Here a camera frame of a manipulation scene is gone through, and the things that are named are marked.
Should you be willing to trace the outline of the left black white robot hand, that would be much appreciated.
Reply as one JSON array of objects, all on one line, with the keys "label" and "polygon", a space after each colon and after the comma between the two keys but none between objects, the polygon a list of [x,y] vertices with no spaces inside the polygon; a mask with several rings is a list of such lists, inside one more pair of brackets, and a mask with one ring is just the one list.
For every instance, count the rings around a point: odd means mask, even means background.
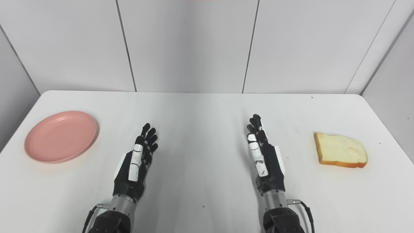
[{"label": "left black white robot hand", "polygon": [[133,149],[127,152],[114,180],[113,196],[128,196],[137,202],[145,190],[144,181],[158,149],[156,129],[146,123],[136,138]]}]

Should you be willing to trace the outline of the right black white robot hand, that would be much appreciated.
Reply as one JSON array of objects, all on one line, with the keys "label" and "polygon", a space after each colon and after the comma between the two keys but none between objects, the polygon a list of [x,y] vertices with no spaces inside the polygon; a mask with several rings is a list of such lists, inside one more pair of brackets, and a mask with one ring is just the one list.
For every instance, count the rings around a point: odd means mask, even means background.
[{"label": "right black white robot hand", "polygon": [[282,160],[267,137],[261,117],[254,114],[247,125],[247,144],[257,171],[256,185],[261,195],[265,192],[276,190],[285,192],[284,171]]}]

